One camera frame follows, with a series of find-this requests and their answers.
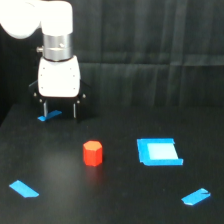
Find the red block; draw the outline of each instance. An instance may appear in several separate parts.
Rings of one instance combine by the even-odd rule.
[[[103,147],[98,141],[88,141],[83,145],[83,158],[87,166],[98,166],[103,162]]]

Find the blue piece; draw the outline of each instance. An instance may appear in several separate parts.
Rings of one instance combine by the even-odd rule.
[[[139,160],[146,166],[182,166],[183,159],[151,159],[148,144],[174,144],[172,138],[168,139],[138,139]]]
[[[182,198],[181,200],[184,202],[185,205],[195,205],[198,202],[210,197],[211,194],[205,190],[204,188],[201,188],[197,191],[195,191],[192,194],[189,194],[188,196]]]
[[[31,197],[37,197],[39,194],[32,190],[30,187],[25,185],[23,182],[17,180],[11,185],[9,185],[14,191],[22,195],[24,198],[31,198]]]
[[[171,143],[175,144],[173,138],[143,138],[143,139],[138,139],[138,141],[141,141],[142,143]]]
[[[47,115],[47,117],[41,116],[41,117],[38,117],[38,119],[40,121],[46,121],[46,120],[49,120],[49,119],[51,119],[51,118],[53,118],[53,117],[55,117],[55,116],[57,116],[59,114],[62,114],[62,112],[61,111],[58,111],[58,110],[55,110],[55,111],[52,111],[51,113],[49,113]]]
[[[144,165],[146,166],[182,166],[184,163],[183,159],[162,159],[162,160],[145,160]]]

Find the white square on blue tile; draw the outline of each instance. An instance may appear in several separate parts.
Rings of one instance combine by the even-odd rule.
[[[171,143],[147,144],[151,160],[178,159],[176,149]]]

